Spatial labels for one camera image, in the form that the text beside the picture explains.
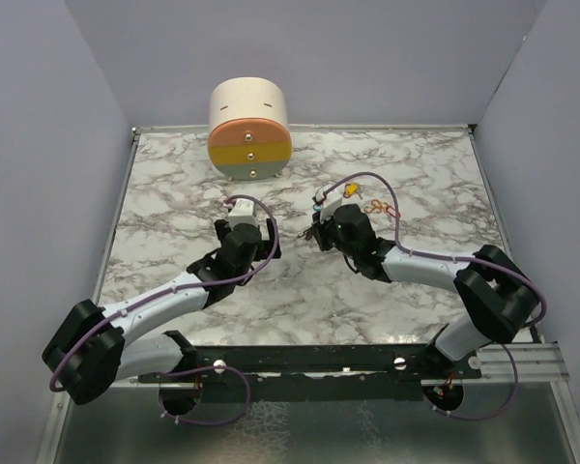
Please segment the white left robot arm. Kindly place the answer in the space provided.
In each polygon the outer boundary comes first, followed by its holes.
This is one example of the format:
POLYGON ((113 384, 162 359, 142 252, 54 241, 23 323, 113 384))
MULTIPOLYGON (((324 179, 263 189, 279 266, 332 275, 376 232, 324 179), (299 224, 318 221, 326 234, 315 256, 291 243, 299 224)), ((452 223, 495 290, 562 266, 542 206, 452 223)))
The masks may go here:
POLYGON ((281 255, 276 220, 269 238, 248 222, 216 222, 220 247, 163 285, 128 301, 99 306, 86 299, 69 311, 42 353, 49 389, 67 392, 77 405, 103 394, 130 365, 126 354, 143 335, 228 298, 281 255))

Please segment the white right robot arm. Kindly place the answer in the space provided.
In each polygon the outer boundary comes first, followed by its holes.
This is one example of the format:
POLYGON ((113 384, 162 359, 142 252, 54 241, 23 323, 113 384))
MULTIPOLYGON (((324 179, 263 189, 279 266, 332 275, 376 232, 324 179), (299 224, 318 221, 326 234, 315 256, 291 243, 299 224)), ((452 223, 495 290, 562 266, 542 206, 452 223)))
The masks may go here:
POLYGON ((460 360, 490 343, 508 344, 542 305, 538 291, 498 247, 469 256, 404 249, 376 235, 355 204, 318 207, 305 232, 322 251, 337 250, 349 268, 370 280, 416 283, 456 294, 466 313, 428 344, 426 370, 446 378, 460 360))

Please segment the round three-drawer mini cabinet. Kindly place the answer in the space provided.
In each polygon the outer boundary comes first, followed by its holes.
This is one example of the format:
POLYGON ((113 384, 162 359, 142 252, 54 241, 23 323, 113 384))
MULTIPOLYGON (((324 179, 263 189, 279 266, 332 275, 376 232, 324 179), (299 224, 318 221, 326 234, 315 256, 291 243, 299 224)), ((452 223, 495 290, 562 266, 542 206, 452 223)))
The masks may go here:
POLYGON ((209 105, 207 151, 224 176, 255 181, 278 176, 292 156, 285 98, 262 77, 221 82, 209 105))

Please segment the yellow key tag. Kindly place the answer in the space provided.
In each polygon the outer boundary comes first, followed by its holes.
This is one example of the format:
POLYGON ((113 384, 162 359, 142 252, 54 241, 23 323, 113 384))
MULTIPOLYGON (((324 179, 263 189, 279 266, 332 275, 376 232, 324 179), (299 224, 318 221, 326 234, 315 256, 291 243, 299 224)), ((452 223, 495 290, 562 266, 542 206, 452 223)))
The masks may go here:
POLYGON ((354 182, 347 183, 343 189, 343 197, 346 199, 350 199, 353 197, 357 197, 359 199, 362 199, 363 197, 362 197, 361 186, 357 183, 354 183, 354 182))

